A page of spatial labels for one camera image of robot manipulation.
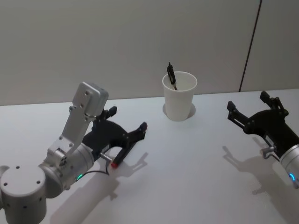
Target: white paper cup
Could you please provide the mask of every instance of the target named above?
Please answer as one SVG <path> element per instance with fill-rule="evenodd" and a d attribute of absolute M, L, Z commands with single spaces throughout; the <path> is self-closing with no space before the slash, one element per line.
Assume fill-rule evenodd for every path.
<path fill-rule="evenodd" d="M 170 120 L 182 121 L 189 115 L 197 79 L 194 75 L 183 71 L 175 71 L 174 74 L 178 90 L 174 90 L 167 74 L 162 79 L 165 110 Z"/>

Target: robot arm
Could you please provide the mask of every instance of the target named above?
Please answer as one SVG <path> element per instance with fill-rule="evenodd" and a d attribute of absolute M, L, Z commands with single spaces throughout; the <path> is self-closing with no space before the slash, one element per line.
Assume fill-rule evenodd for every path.
<path fill-rule="evenodd" d="M 285 123 L 285 117 L 289 112 L 283 107 L 280 99 L 270 98 L 263 91 L 260 99 L 270 109 L 260 111 L 250 118 L 240 113 L 232 101 L 228 103 L 228 119 L 238 125 L 246 134 L 261 136 L 269 145 L 269 148 L 262 149 L 261 154 L 265 159 L 273 156 L 289 174 L 298 188 L 299 184 L 299 137 Z"/>
<path fill-rule="evenodd" d="M 49 147 L 46 159 L 38 167 L 0 167 L 0 209 L 9 224 L 38 224 L 46 214 L 46 199 L 60 195 L 103 158 L 120 164 L 136 142 L 144 139 L 147 128 L 127 133 L 107 118 L 116 107 L 104 110 L 108 93 L 94 84 L 81 83 L 69 108 L 70 115 L 62 134 Z M 89 123 L 90 133 L 85 135 Z M 114 146 L 123 147 L 118 161 L 105 153 Z"/>

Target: pen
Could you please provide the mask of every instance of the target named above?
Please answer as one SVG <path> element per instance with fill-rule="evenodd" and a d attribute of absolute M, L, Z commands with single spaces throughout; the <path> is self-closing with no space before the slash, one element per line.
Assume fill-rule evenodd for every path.
<path fill-rule="evenodd" d="M 168 62 L 167 73 L 168 73 L 168 77 L 169 77 L 171 85 L 173 85 L 175 90 L 178 90 L 176 77 L 174 76 L 173 66 L 172 66 L 172 64 L 170 64 L 170 62 Z"/>

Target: green led light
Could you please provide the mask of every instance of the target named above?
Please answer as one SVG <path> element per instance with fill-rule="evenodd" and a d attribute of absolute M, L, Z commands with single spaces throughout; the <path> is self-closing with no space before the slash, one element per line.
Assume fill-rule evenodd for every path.
<path fill-rule="evenodd" d="M 81 177 L 83 177 L 83 174 L 80 174 L 77 178 L 77 181 L 81 179 Z"/>

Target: white table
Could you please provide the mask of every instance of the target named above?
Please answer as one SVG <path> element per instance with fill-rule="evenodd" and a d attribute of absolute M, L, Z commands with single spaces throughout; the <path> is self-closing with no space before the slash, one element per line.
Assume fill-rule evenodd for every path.
<path fill-rule="evenodd" d="M 299 133 L 299 90 L 269 91 L 290 112 Z M 299 222 L 299 190 L 280 164 L 262 159 L 265 146 L 227 120 L 232 100 L 251 116 L 267 109 L 259 92 L 198 95 L 184 122 L 164 115 L 163 98 L 110 100 L 111 120 L 126 130 L 148 123 L 145 140 L 111 177 L 89 174 L 47 201 L 42 224 L 284 224 Z M 0 164 L 40 164 L 68 117 L 69 103 L 0 107 Z M 231 153 L 233 162 L 223 156 Z M 132 169 L 144 156 L 146 166 Z M 93 169 L 99 169 L 96 163 Z M 5 224 L 4 211 L 0 223 Z"/>

